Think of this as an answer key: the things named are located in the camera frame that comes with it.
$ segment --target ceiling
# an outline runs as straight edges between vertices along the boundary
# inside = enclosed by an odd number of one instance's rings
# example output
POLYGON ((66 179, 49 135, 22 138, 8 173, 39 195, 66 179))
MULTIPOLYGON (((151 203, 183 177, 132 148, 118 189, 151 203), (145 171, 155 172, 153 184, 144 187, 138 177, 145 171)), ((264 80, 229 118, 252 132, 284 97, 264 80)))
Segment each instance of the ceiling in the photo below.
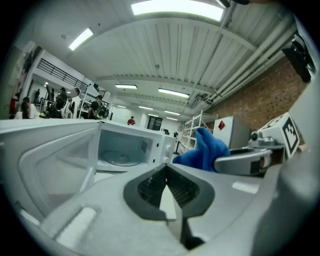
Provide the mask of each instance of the ceiling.
MULTIPOLYGON (((208 103, 222 97, 215 90, 226 83, 233 86, 230 77, 235 81, 239 69, 249 70, 253 57, 267 54, 266 62, 277 61, 271 56, 295 32, 291 14, 276 3, 232 2, 216 22, 181 13, 134 16, 131 4, 137 2, 141 0, 46 2, 29 23, 32 40, 119 102, 183 113, 182 120, 198 111, 190 109, 195 97, 210 99, 208 103), (86 28, 94 35, 72 52, 68 46, 86 28), (287 31, 287 38, 271 49, 287 31), (137 89, 117 89, 115 84, 134 84, 137 89), (158 88, 190 94, 190 99, 160 93, 158 88)), ((201 2, 219 7, 216 0, 201 2)))

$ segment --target blue cloth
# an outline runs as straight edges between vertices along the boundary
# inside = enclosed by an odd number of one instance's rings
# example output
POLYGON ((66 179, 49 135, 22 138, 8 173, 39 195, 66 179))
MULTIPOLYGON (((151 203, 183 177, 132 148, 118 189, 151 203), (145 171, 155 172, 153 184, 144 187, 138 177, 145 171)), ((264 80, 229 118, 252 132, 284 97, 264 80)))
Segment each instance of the blue cloth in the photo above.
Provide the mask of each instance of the blue cloth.
POLYGON ((214 172, 212 162, 219 157, 230 156, 226 144, 215 138, 206 128, 198 128, 195 132, 197 148, 178 155, 173 159, 174 164, 181 164, 209 172, 214 172))

